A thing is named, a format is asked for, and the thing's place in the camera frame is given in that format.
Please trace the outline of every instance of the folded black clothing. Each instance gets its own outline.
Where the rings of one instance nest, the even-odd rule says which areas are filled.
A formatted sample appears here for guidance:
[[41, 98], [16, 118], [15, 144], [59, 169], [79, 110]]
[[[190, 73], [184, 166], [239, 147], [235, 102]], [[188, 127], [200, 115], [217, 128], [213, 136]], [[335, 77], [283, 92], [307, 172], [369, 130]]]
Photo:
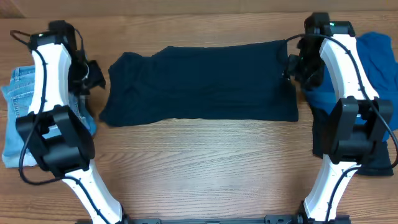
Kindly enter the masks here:
[[[312, 115], [313, 115], [313, 124], [312, 124], [312, 153], [315, 156], [323, 157], [323, 151], [321, 147], [321, 132], [323, 128], [326, 126], [328, 121], [328, 113], [316, 107], [310, 105]], [[357, 171], [359, 175], [368, 175], [368, 176], [391, 176], [394, 175], [392, 169], [386, 170], [376, 170], [384, 167], [391, 166], [391, 161], [387, 149], [387, 142], [383, 142], [379, 145], [377, 149], [374, 150], [374, 159], [366, 164], [366, 167], [362, 167]]]
[[111, 126], [169, 118], [297, 121], [296, 91], [282, 75], [284, 40], [233, 47], [167, 47], [124, 53], [109, 68], [99, 118]]

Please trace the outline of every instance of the wooden tabletop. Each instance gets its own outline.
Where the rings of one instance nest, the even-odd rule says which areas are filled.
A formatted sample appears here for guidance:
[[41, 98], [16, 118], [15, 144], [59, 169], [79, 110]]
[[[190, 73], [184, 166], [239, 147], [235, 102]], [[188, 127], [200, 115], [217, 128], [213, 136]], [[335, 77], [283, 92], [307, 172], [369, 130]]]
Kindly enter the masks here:
[[[90, 59], [98, 61], [106, 90], [91, 92], [96, 157], [110, 192], [133, 218], [237, 218], [295, 213], [311, 191], [321, 160], [312, 156], [312, 114], [298, 93], [299, 122], [171, 119], [110, 128], [98, 120], [109, 94], [107, 70], [123, 52], [152, 55], [164, 47], [219, 47], [286, 39], [303, 32], [310, 13], [212, 14], [72, 18]], [[398, 55], [398, 12], [334, 12], [351, 21], [358, 35], [376, 31], [392, 37]], [[40, 32], [51, 19], [0, 20], [0, 85], [13, 68], [31, 65], [11, 29]], [[295, 42], [289, 53], [296, 53]], [[7, 106], [0, 99], [0, 148]], [[393, 144], [389, 141], [392, 158]], [[51, 177], [38, 167], [31, 179]], [[34, 187], [16, 169], [0, 165], [0, 223], [73, 223], [89, 218], [63, 183]], [[353, 223], [396, 223], [398, 176], [361, 177], [350, 182], [338, 206]]]

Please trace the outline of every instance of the dark navy cloth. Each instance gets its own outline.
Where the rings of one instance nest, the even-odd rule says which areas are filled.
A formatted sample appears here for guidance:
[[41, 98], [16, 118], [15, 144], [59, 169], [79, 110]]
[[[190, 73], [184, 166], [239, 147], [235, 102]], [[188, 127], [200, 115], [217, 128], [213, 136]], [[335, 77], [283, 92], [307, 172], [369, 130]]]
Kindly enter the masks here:
[[284, 40], [124, 53], [109, 68], [111, 93], [99, 118], [112, 126], [169, 118], [297, 121], [295, 87], [282, 76], [280, 58], [287, 60]]
[[[391, 38], [384, 34], [370, 32], [357, 38], [357, 51], [362, 66], [373, 88], [379, 93], [381, 99], [391, 100], [394, 106], [394, 114], [390, 122], [392, 130], [398, 128], [398, 63], [394, 58], [391, 47]], [[322, 85], [312, 91], [305, 91], [305, 96], [312, 109], [313, 122], [313, 153], [322, 156], [319, 134], [326, 122], [328, 114], [331, 113], [336, 103], [335, 92], [331, 82], [330, 74], [325, 69]], [[383, 141], [389, 138], [388, 133], [384, 135]], [[377, 149], [376, 159], [369, 167], [385, 167], [391, 164], [387, 150], [387, 142]], [[392, 170], [373, 171], [359, 170], [362, 175], [392, 175]]]

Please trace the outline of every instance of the folded blue garment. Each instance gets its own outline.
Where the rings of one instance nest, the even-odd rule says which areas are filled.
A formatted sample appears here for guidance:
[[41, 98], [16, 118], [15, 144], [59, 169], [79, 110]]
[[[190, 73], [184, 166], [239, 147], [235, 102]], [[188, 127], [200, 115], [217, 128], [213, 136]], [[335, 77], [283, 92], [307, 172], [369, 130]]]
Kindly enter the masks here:
[[[35, 83], [35, 67], [19, 67], [12, 72], [10, 85], [2, 86], [1, 90], [7, 101], [7, 129], [6, 142], [2, 153], [2, 161], [7, 168], [18, 167], [19, 156], [24, 142], [16, 129], [16, 119], [27, 115], [29, 106], [32, 103]], [[94, 118], [92, 118], [85, 107], [85, 100], [69, 94], [69, 107], [84, 124], [87, 130], [93, 135], [96, 131]], [[50, 132], [44, 138], [51, 138], [60, 135], [56, 126], [50, 127]], [[32, 154], [27, 151], [24, 159], [24, 166], [34, 166], [36, 161]]]
[[[398, 128], [398, 63], [394, 58], [391, 47], [391, 38], [384, 34], [370, 32], [357, 38], [357, 51], [362, 66], [372, 87], [379, 93], [380, 99], [391, 100], [394, 106], [394, 114], [390, 120], [392, 130]], [[336, 96], [327, 68], [324, 72], [324, 80], [320, 87], [312, 91], [303, 90], [313, 114], [313, 153], [321, 157], [320, 132], [326, 124], [328, 114], [336, 105]], [[357, 123], [364, 123], [360, 118]], [[385, 133], [383, 144], [376, 149], [375, 160], [368, 167], [382, 168], [391, 164], [387, 150], [388, 133]], [[360, 169], [361, 175], [393, 175], [389, 170]]]

